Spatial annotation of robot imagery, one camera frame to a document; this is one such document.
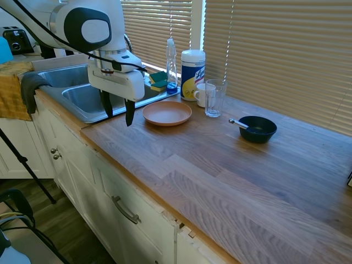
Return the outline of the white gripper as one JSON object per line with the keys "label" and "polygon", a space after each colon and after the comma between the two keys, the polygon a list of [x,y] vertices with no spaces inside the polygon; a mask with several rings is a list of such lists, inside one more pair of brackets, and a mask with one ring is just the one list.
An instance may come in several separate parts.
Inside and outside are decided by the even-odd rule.
{"label": "white gripper", "polygon": [[113,117],[110,94],[125,98],[125,121],[129,127],[133,123],[135,102],[145,95],[144,76],[139,70],[141,59],[128,49],[117,51],[95,50],[93,55],[108,61],[90,58],[87,67],[89,83],[100,89],[100,99],[108,118]]}

